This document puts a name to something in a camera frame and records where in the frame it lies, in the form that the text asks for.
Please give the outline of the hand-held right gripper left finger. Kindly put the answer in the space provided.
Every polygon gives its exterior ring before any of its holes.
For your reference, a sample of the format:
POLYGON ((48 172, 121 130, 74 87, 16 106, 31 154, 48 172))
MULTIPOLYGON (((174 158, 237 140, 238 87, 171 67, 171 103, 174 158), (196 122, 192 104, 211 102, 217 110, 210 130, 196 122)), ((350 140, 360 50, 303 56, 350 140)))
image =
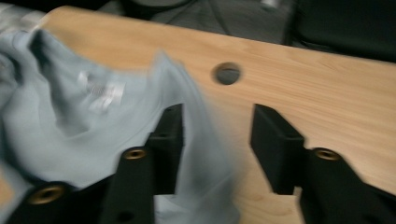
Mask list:
POLYGON ((145 146, 153 153, 155 194, 174 194, 184 147, 183 104, 165 108, 145 146))

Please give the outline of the grey cloth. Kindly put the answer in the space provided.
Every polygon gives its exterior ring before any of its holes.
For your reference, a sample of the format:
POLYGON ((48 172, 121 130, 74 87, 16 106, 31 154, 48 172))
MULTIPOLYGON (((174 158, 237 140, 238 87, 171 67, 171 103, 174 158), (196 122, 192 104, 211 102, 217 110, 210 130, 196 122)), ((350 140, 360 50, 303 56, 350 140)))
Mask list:
POLYGON ((146 141, 166 107, 182 105, 182 160, 158 224, 238 224, 234 171, 185 69, 159 54, 146 75, 75 54, 43 30, 0 35, 0 176, 13 188, 0 224, 35 181, 84 188, 110 175, 121 152, 146 141))

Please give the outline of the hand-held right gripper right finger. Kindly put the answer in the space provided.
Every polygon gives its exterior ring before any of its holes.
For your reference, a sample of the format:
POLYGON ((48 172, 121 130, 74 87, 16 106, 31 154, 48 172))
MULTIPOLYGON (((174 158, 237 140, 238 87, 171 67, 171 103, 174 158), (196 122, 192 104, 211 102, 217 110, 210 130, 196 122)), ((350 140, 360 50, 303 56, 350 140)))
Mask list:
POLYGON ((298 184, 304 137, 276 110, 255 104, 250 146, 272 191, 291 195, 298 184))

